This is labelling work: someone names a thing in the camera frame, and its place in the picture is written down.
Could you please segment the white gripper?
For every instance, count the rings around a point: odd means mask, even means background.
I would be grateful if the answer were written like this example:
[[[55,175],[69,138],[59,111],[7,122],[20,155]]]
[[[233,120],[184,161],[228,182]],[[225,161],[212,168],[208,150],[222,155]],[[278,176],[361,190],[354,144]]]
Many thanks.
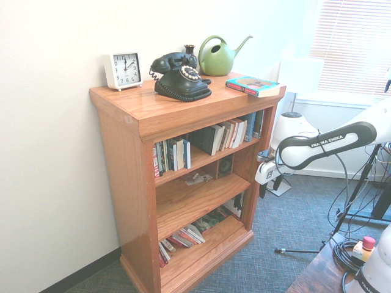
[[[266,185],[271,180],[274,180],[273,190],[277,191],[282,182],[281,178],[277,178],[286,172],[286,165],[276,164],[275,160],[265,160],[258,166],[255,174],[255,180],[260,184],[260,198],[265,197]]]

